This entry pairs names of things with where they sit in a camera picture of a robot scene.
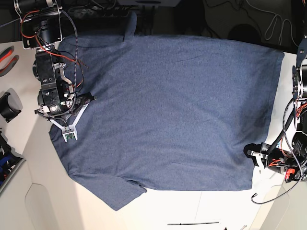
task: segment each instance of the pliers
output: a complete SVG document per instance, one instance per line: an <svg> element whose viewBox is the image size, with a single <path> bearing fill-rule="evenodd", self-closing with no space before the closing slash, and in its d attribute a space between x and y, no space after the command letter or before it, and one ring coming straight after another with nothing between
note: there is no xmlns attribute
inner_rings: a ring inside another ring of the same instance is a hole
<svg viewBox="0 0 307 230"><path fill-rule="evenodd" d="M1 54L0 54L0 63L6 59L8 56L10 56L12 53L14 52L14 46L11 46L9 48L7 48L6 50L4 50ZM13 59L3 68L0 69L0 77L3 77L5 74L7 74L8 72L11 71L11 69L15 66L15 64L17 63L19 59L18 55L15 55L13 57Z"/></svg>

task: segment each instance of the cable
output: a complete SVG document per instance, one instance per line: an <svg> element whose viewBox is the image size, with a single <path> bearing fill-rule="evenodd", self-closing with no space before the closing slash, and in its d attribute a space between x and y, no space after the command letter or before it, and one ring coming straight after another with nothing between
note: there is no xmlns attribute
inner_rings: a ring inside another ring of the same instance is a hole
<svg viewBox="0 0 307 230"><path fill-rule="evenodd" d="M271 201L274 201L274 200L276 200L276 199L282 197L283 195L287 194L288 192L290 192L292 189L295 188L295 186L296 186L302 179L303 179L303 177L301 176L301 178L299 179L299 181L297 181L297 182L295 183L295 185L293 185L289 190L285 191L283 194L281 194L281 195L279 195L279 196L277 196L277 197L275 197L275 198L273 198L273 199L271 199L271 200L264 201L264 202L256 202L256 201L254 201L253 198L256 197L256 196L258 196L257 193L255 193L254 195L252 195L252 197L250 198L250 200L251 200L251 202L253 202L253 203L256 204L256 205L267 204L267 203L269 203L269 202L271 202Z"/></svg>
<svg viewBox="0 0 307 230"><path fill-rule="evenodd" d="M72 55L70 52L68 52L68 51L59 51L60 53L68 53L68 54L70 54L71 56L73 56L74 57L74 55ZM79 66L80 66L80 69L81 69L81 74L82 74L82 81L76 86L77 88L82 84L82 87L79 89L79 91L78 92L80 92L81 90L82 90L82 88L83 88L83 85L84 85L84 72L83 72L83 69L82 69L82 66L81 66L81 63L82 63L82 61L81 60L78 60L78 63L79 63Z"/></svg>
<svg viewBox="0 0 307 230"><path fill-rule="evenodd" d="M27 13L27 14L24 16L24 18L21 20L20 33L21 33L21 35L22 35L23 37L29 38L29 39L35 37L35 35L33 35L33 36L26 36L26 35L24 35L24 33L23 33L23 24L24 24L24 20L26 19L26 17L27 17L29 14L37 13L37 12L39 12L39 11L30 11L30 12Z"/></svg>
<svg viewBox="0 0 307 230"><path fill-rule="evenodd" d="M67 121L63 117L54 117L54 118L52 118L50 116L44 116L44 114L42 114L41 112L38 112L37 114L39 116L41 116L42 118L48 120L48 121L50 121L50 120L61 120L65 124L65 127L68 126Z"/></svg>
<svg viewBox="0 0 307 230"><path fill-rule="evenodd" d="M69 21L71 22L72 26L73 26L73 30L75 32L75 40L76 40L76 44L75 44L75 61L74 61L74 73L73 73L73 99L72 99L72 105L71 107L66 111L66 112L63 112L63 113L59 113L59 114L56 114L56 115L51 115L52 118L54 118L55 116L62 116L62 115L65 115L67 113L69 113L75 103L76 103L76 85L77 85L77 63L78 63L78 46L79 46L79 42L78 42L78 32L77 32L77 28L76 28L76 25L75 23L73 22L73 20L71 19L71 17L65 12L62 10L62 13L69 19Z"/></svg>
<svg viewBox="0 0 307 230"><path fill-rule="evenodd" d="M302 111L307 107L307 103L301 105L296 111L296 117L299 118L302 115Z"/></svg>
<svg viewBox="0 0 307 230"><path fill-rule="evenodd" d="M38 43L38 45L39 45L45 52L47 52L47 53L49 53L49 54L51 54L51 55L54 55L54 56L66 58L67 60L72 61L72 62L75 61L75 60L73 60L73 59L70 59L69 57L66 57L65 55L51 53L50 51L46 50L46 49L42 46L42 44L41 44L41 43L39 42L39 40L38 40L37 35L35 35L35 39L36 39L36 42Z"/></svg>
<svg viewBox="0 0 307 230"><path fill-rule="evenodd" d="M283 155L286 157L286 158L293 158L293 157L289 157L287 156L287 154L284 152L283 150L283 136L282 136L282 139L280 141L280 151L283 153Z"/></svg>
<svg viewBox="0 0 307 230"><path fill-rule="evenodd" d="M294 187L303 179L303 170L302 170L302 167L301 167L301 165L299 164L299 161L298 161L297 157L295 156L295 154L294 154L294 152L293 152L293 149L292 149L292 147L291 147L291 145L290 145L290 143L289 143L289 141L288 141L287 135L286 135L285 117L286 117L286 113L287 113L287 111L288 111L288 109L289 109L289 106L292 104L292 102L293 102L293 99L291 99L291 100L289 101L289 103L287 104L287 106L286 106L286 108L285 108L285 110L284 110L284 113L283 113L283 136L284 136L284 139L285 139L286 142L287 142L287 145L288 145L288 147L289 147L289 149L290 149L290 151L291 151L291 153L292 153L292 155L293 155L293 157L294 157L294 159L295 159L295 161L296 161L296 163L297 163L299 169L300 169L301 177L300 177L299 181L297 181L297 182L295 183L295 185L293 185L289 190L287 190L286 192L284 192L283 194L277 196L277 197L274 198L274 199L271 199L271 200L268 200L268 201L265 201L265 202L261 202L261 203L260 203L260 202L256 202L256 201L253 200L253 198L256 197L258 194L255 193L255 194L250 198L250 200L251 200L254 204L256 204L256 205L267 204L267 203L269 203L269 202L271 202L271 201L274 201L274 200L276 200L276 199L282 197L283 195L287 194L287 193L290 192L292 189L294 189Z"/></svg>
<svg viewBox="0 0 307 230"><path fill-rule="evenodd" d="M262 32L261 32L261 29L260 29L259 24L256 22L255 19L253 19L253 18L249 15L248 11L242 6L243 1L241 1L241 3L239 3L239 8L238 8L238 9L237 9L236 7L234 7L233 4L232 4L232 2L230 2L230 1L225 1L225 2L222 2L222 3L217 4L217 5L214 5L214 6L210 6L210 5L208 4L207 0L205 0L205 2L206 2L207 6L208 6L209 8L215 8L215 7L219 7L219 6L222 6L222 5L224 5L224 4L229 3L229 4L231 5L231 7L232 7L235 11L239 11L240 9L243 9L243 10L246 12L248 18L251 19L251 20L254 22L254 24L257 26L257 28L258 28L258 30L259 30L259 33L260 33L260 35L261 35L261 37L262 37Z"/></svg>
<svg viewBox="0 0 307 230"><path fill-rule="evenodd" d="M217 38L220 38L220 39L221 39L221 37L217 34L217 32L214 31L208 24L206 25L206 29L207 29L208 32L210 33L210 36L211 36L211 37L213 37L212 35L215 34L215 36L216 36Z"/></svg>
<svg viewBox="0 0 307 230"><path fill-rule="evenodd" d="M287 145L288 145L288 147L289 147L289 149L290 149L290 151L291 151L291 153L292 153L292 156L294 157L294 159L295 159L295 161L296 161L296 163L297 163L297 165L298 165L298 167L299 167L299 169L300 169L301 177L303 177L303 170L302 170L302 167L301 167L301 165L300 165L300 163L299 163L299 161L298 161L296 155L294 154L293 149L292 149L292 147L291 147L291 145L290 145L290 143L289 143L289 141L288 141L288 138L287 138L287 135L286 135L286 128L285 128L285 124L284 124L285 118L286 118L286 113L287 113L287 111L288 111L289 106L292 104L292 102L293 102L293 99L291 99L291 100L289 101L289 103L288 103L288 105L286 106L286 109L284 110L284 113L283 113L283 136L284 136L284 139L286 140Z"/></svg>
<svg viewBox="0 0 307 230"><path fill-rule="evenodd" d="M287 119L287 122L286 122L286 130L289 128L292 120L294 118L294 109L293 111L291 112L291 114L289 115L288 119ZM280 132L280 134L278 135L278 137L276 138L276 140L271 144L271 146L268 148L267 152L268 153L271 153L277 146L278 142L282 139L283 137L283 130Z"/></svg>
<svg viewBox="0 0 307 230"><path fill-rule="evenodd" d="M279 14L276 14L276 13L271 12L271 11L265 11L265 10L259 9L259 8L255 7L255 6L251 5L251 4L249 3L248 0L246 0L246 2L247 2L247 4L248 4L250 7L254 8L254 9L258 10L258 11L261 11L261 12L264 12L264 13L274 14L274 17L272 18L272 21L271 21L269 27L267 28L267 30L266 30L265 33L264 33L264 39L265 39L266 41L269 41L269 40L272 38L273 33L274 33L274 30L275 30L276 23L277 23L277 21L278 21L278 18L280 18L282 24L281 24L281 31L280 31L279 38L278 38L278 45L281 46L281 44L282 44L282 36L283 36L283 27L284 27L284 23L285 23L285 22L289 22L290 28L291 28L291 39L292 39L292 42L298 47L298 45L295 43L295 41L294 41L294 39L293 39L292 23L291 23L291 21L290 21L289 19L283 20L283 18L282 18L281 15L279 15ZM271 29L272 25L273 25L272 33L271 33L271 35L270 35L269 37L267 37L267 33L268 33L268 31Z"/></svg>
<svg viewBox="0 0 307 230"><path fill-rule="evenodd" d="M19 21L19 18L16 18L16 19L14 19L14 20L12 20L12 21L10 21L10 22L7 22L7 23L5 23L5 24L0 25L0 28L5 27L5 26L7 26L7 25L9 25L9 24L11 24L11 23L14 23L14 22L16 22L16 21Z"/></svg>
<svg viewBox="0 0 307 230"><path fill-rule="evenodd" d="M98 2L96 2L95 0L90 0L92 3L94 3L96 6L99 6L100 8L102 8L102 9L105 9L102 5L100 5ZM113 6L110 8L110 9L112 9L112 8L114 8L115 7L115 5L116 5L116 0L114 0L114 4L113 4Z"/></svg>

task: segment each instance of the table surface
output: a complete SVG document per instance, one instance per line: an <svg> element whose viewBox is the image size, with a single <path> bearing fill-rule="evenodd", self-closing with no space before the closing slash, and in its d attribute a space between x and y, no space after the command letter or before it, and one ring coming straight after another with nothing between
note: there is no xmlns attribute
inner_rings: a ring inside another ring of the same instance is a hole
<svg viewBox="0 0 307 230"><path fill-rule="evenodd" d="M255 167L251 190L201 192L148 189L146 194L118 212L75 183L66 174L52 146L48 135L51 123L34 114L40 89L39 81L32 73L35 51L24 50L21 42L15 42L0 44L0 52L12 45L15 46L12 57L18 54L20 59L9 74L0 78L0 96L7 90L16 92L23 108L10 123L0 116L0 127L8 143L26 158L32 182L47 188L60 229L201 229L203 225L167 224L212 221L220 224L206 225L203 229L222 230L227 227L239 230L244 225L248 226L246 229L260 229L272 203L258 206L251 203L250 197L255 191L260 201L275 197L279 187L274 185L283 181L282 175L267 169L260 172ZM282 130L283 111L292 97L291 76L295 59L296 55L287 53L283 59L267 143L272 143ZM0 68L9 61L10 58L7 58L0 63ZM292 137L294 132L295 128L290 126L288 136Z"/></svg>

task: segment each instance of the t-shirt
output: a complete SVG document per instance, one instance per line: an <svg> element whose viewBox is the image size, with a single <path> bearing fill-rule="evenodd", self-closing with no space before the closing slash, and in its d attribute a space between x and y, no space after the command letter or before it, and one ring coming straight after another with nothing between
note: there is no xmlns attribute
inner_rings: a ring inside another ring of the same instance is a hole
<svg viewBox="0 0 307 230"><path fill-rule="evenodd" d="M200 36L133 36L135 21L121 36L79 37L88 66L81 93L97 100L77 141L50 131L68 175L114 210L145 188L250 189L254 167L243 148L266 139L283 53ZM74 53L74 42L59 50ZM65 71L73 79L73 64Z"/></svg>

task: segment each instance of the screw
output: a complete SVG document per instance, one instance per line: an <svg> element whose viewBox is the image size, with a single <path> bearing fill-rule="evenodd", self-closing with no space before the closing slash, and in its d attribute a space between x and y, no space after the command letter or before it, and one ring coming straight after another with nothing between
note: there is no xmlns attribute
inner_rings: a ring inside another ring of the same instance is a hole
<svg viewBox="0 0 307 230"><path fill-rule="evenodd" d="M58 107L57 107L56 105L52 105L52 106L50 107L50 110L51 110L52 112L55 112L57 109L58 109Z"/></svg>
<svg viewBox="0 0 307 230"><path fill-rule="evenodd" d="M72 106L72 100L67 100L66 106L70 108Z"/></svg>

